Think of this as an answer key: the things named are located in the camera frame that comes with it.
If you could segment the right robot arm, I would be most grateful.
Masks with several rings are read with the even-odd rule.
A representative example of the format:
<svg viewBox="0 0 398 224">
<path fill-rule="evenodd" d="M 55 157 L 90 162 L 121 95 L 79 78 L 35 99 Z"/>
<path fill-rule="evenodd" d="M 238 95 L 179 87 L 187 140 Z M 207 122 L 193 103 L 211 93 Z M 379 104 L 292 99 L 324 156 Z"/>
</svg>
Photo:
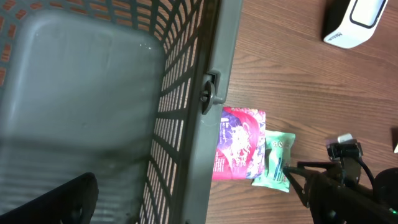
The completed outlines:
<svg viewBox="0 0 398 224">
<path fill-rule="evenodd" d="M 374 176 L 362 159 L 284 167 L 314 223 L 397 223 L 397 168 Z"/>
</svg>

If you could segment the teal wet wipes pack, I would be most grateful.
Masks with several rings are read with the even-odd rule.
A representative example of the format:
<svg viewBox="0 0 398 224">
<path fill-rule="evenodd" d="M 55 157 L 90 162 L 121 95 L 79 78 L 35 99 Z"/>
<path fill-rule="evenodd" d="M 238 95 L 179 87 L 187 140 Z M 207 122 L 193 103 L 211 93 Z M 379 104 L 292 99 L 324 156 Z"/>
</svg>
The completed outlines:
<svg viewBox="0 0 398 224">
<path fill-rule="evenodd" d="M 283 168 L 290 165 L 290 152 L 295 138 L 293 133 L 266 130 L 264 171 L 253 180 L 253 186 L 289 193 L 290 182 Z"/>
</svg>

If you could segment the red purple pad pack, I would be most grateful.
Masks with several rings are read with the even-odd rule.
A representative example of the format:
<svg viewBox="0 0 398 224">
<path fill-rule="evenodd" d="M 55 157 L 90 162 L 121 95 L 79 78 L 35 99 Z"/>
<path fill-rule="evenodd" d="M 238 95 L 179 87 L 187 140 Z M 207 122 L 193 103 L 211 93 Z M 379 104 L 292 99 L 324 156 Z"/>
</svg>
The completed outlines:
<svg viewBox="0 0 398 224">
<path fill-rule="evenodd" d="M 255 179 L 264 172 L 266 112 L 224 107 L 213 180 Z"/>
</svg>

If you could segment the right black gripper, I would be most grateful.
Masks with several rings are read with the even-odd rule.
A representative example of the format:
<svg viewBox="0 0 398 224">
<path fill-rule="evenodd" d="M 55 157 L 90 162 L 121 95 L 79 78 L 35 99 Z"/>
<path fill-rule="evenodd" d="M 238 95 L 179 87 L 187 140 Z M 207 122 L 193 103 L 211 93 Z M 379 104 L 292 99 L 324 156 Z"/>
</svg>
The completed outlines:
<svg viewBox="0 0 398 224">
<path fill-rule="evenodd" d="M 310 187 L 315 180 L 315 177 L 320 174 L 327 174 L 329 170 L 334 168 L 341 168 L 340 184 L 346 187 L 357 187 L 361 177 L 361 165 L 359 157 L 355 156 L 340 156 L 340 164 L 337 162 L 298 162 L 297 167 L 285 166 L 282 171 L 286 178 L 291 183 L 292 187 L 296 191 L 302 204 L 309 208 L 310 198 Z M 306 169 L 306 167 L 315 167 L 324 169 L 324 172 L 316 170 Z M 296 179 L 292 176 L 293 174 L 299 175 L 305 179 L 304 187 L 302 187 Z"/>
</svg>

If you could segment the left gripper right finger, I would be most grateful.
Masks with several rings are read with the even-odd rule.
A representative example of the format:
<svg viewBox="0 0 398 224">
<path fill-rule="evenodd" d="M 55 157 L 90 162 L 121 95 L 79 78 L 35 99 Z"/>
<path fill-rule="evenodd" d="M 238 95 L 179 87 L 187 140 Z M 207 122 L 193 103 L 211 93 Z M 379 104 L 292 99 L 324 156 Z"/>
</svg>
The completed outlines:
<svg viewBox="0 0 398 224">
<path fill-rule="evenodd" d="M 314 223 L 397 223 L 389 208 L 323 174 L 308 181 L 308 206 Z"/>
</svg>

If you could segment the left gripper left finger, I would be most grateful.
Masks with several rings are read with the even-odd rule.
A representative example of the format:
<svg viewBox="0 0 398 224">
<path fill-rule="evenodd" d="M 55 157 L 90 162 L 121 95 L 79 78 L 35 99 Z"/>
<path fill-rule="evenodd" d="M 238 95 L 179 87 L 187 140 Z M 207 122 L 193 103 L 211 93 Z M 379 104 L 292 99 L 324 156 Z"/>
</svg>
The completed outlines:
<svg viewBox="0 0 398 224">
<path fill-rule="evenodd" d="M 99 188 L 92 172 L 84 173 L 1 215 L 1 223 L 89 223 Z"/>
</svg>

